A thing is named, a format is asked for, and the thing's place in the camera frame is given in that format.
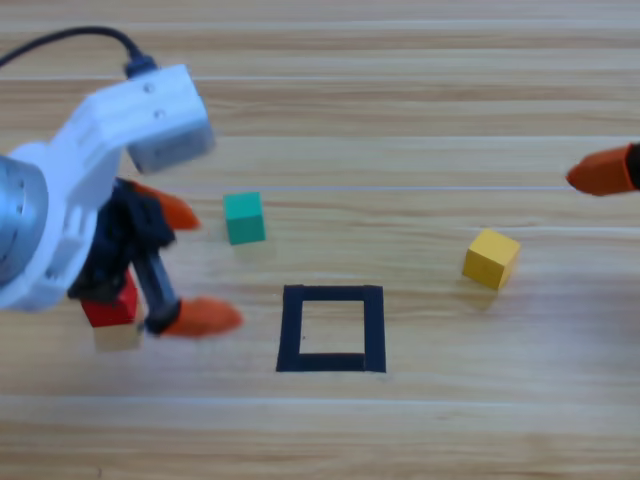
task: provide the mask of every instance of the orange object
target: orange object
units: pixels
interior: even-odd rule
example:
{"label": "orange object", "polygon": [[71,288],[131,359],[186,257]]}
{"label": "orange object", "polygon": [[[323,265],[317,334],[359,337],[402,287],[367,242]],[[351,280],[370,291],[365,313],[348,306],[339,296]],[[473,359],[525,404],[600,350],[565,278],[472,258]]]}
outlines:
{"label": "orange object", "polygon": [[127,271],[125,286],[115,302],[99,303],[83,300],[80,304],[93,328],[126,325],[135,321],[138,289],[131,273]]}
{"label": "orange object", "polygon": [[633,178],[640,168],[639,153],[635,145],[629,145],[588,155],[569,171],[567,182],[594,196],[637,190]]}
{"label": "orange object", "polygon": [[161,192],[129,180],[136,192],[154,197],[160,203],[167,224],[173,230],[196,230],[200,228],[200,220],[191,207],[181,198]]}
{"label": "orange object", "polygon": [[183,299],[178,317],[162,335],[190,338],[221,335],[242,323],[240,312],[230,303],[209,297]]}

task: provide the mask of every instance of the cube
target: cube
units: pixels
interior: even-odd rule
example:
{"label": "cube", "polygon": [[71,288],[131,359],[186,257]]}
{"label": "cube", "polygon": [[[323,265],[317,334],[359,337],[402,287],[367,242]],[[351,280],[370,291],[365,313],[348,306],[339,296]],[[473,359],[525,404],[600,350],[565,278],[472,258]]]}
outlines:
{"label": "cube", "polygon": [[267,234],[260,193],[238,193],[223,198],[224,216],[231,245],[260,242]]}
{"label": "cube", "polygon": [[519,253],[518,242],[485,229],[467,250],[462,273],[482,285],[499,290],[509,279]]}
{"label": "cube", "polygon": [[131,273],[127,271],[125,286],[115,302],[99,303],[83,300],[81,305],[93,328],[133,323],[138,309],[138,289]]}

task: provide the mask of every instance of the black tape square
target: black tape square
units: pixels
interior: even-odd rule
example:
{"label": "black tape square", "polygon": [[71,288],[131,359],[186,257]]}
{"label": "black tape square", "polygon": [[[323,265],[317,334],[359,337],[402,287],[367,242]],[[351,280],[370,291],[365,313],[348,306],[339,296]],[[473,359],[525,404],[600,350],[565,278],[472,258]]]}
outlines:
{"label": "black tape square", "polygon": [[[303,302],[364,302],[364,353],[300,353]],[[284,287],[278,372],[385,373],[386,347],[382,287]]]}

